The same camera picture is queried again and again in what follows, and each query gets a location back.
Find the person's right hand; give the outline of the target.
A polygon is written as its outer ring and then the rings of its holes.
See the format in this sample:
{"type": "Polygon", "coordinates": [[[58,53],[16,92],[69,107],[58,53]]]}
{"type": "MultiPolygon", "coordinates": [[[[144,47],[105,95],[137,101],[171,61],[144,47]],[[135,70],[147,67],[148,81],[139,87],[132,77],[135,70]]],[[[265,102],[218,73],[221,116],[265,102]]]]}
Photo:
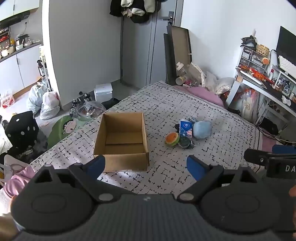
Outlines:
{"type": "Polygon", "coordinates": [[[289,190],[289,196],[294,200],[294,208],[293,208],[293,224],[296,225],[296,207],[295,207],[296,185],[294,185],[294,186],[289,190]]]}

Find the person's left hand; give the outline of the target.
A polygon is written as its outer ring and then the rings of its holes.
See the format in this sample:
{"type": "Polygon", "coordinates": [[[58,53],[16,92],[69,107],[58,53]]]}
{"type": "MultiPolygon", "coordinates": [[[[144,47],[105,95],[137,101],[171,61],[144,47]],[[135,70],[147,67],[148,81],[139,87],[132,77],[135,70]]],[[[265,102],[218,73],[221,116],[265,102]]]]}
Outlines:
{"type": "Polygon", "coordinates": [[[0,217],[0,241],[12,240],[18,232],[10,213],[0,217]]]}

